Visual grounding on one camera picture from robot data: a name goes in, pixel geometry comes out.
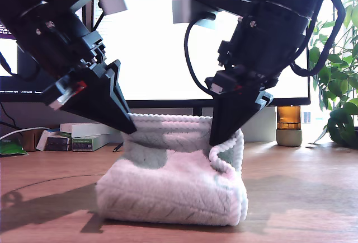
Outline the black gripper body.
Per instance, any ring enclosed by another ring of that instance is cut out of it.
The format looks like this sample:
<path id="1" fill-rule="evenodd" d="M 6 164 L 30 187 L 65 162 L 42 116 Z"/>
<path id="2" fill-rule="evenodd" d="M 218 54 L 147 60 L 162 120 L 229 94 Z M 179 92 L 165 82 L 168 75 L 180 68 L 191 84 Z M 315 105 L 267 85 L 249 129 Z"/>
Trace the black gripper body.
<path id="1" fill-rule="evenodd" d="M 304 39 L 308 18 L 270 2 L 251 2 L 229 42 L 222 41 L 222 71 L 205 82 L 215 94 L 259 90 L 273 84 Z"/>
<path id="2" fill-rule="evenodd" d="M 33 74 L 40 69 L 55 78 L 43 92 L 44 103 L 60 109 L 72 96 L 85 88 L 81 74 L 107 67 L 105 46 L 97 31 L 90 32 L 63 1 L 20 0 L 15 5 L 15 38 L 19 47 L 36 62 Z"/>

